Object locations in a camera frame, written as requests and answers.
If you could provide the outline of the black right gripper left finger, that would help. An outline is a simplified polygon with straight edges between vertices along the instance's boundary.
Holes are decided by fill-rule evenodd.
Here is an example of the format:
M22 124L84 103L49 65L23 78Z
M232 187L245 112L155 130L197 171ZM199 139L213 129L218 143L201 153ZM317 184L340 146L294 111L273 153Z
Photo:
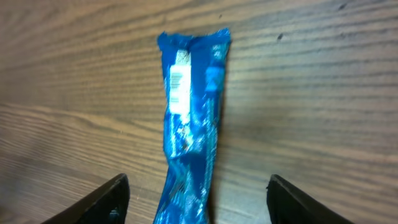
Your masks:
M118 174L43 224L124 224L130 199L126 174Z

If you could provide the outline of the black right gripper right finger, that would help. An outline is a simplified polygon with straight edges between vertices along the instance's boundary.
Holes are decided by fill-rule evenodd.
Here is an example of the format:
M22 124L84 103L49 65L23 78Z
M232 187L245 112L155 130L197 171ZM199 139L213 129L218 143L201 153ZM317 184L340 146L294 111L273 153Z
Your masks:
M267 186L267 206L272 224L353 224L277 174Z

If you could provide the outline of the blue snack bar wrapper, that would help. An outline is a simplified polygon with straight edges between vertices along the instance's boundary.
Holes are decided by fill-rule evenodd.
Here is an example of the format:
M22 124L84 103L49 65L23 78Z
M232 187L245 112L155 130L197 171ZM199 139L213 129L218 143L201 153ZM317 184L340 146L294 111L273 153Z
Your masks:
M229 29L203 36L158 36L166 96L163 150L168 163L154 223L209 223Z

